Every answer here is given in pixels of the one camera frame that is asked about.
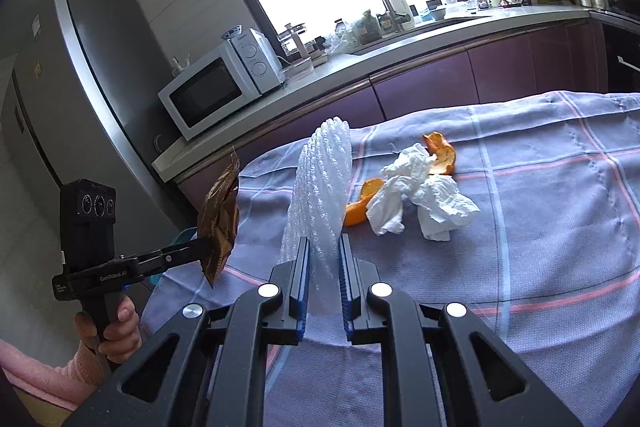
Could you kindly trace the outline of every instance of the brown wrapper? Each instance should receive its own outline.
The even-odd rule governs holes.
[[[234,152],[231,163],[211,187],[198,214],[198,237],[208,237],[211,243],[211,255],[202,259],[200,265],[212,286],[225,267],[238,234],[239,170],[240,162]]]

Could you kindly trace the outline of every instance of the microwave door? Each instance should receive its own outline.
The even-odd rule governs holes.
[[[204,63],[199,71],[197,66]],[[189,78],[179,75],[160,93],[165,107],[188,140],[260,96],[228,42],[197,61]]]

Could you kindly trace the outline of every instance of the finger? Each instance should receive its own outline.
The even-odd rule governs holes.
[[[84,341],[95,337],[98,332],[95,329],[94,322],[86,312],[79,312],[74,316],[74,325],[80,338]]]
[[[133,301],[125,295],[120,304],[118,304],[118,320],[127,322],[135,312],[136,307],[133,305]]]
[[[133,351],[140,342],[140,332],[135,330],[128,337],[119,341],[105,341],[100,344],[98,351],[107,357],[115,357],[125,355],[129,351]]]
[[[130,335],[138,327],[140,317],[133,313],[126,322],[111,323],[104,328],[104,338],[108,341],[119,341]]]
[[[134,348],[131,349],[129,352],[123,355],[113,355],[111,357],[108,357],[108,359],[115,363],[125,363],[127,362],[127,360],[130,359],[131,355],[133,355],[137,350],[140,349],[140,346],[142,346],[142,340],[139,340],[138,343],[134,346]]]

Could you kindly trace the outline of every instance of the white microwave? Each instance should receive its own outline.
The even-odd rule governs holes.
[[[280,61],[262,33],[239,28],[230,33],[158,93],[187,140],[284,81]]]

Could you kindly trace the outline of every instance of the orange peel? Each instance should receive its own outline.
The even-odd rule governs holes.
[[[429,154],[436,155],[436,161],[431,165],[429,174],[451,174],[456,163],[456,150],[439,132],[423,134],[422,139]]]
[[[372,180],[364,182],[358,201],[347,205],[343,222],[345,227],[351,227],[367,220],[367,203],[369,203],[371,198],[376,195],[384,184],[385,181],[380,178],[373,178]]]

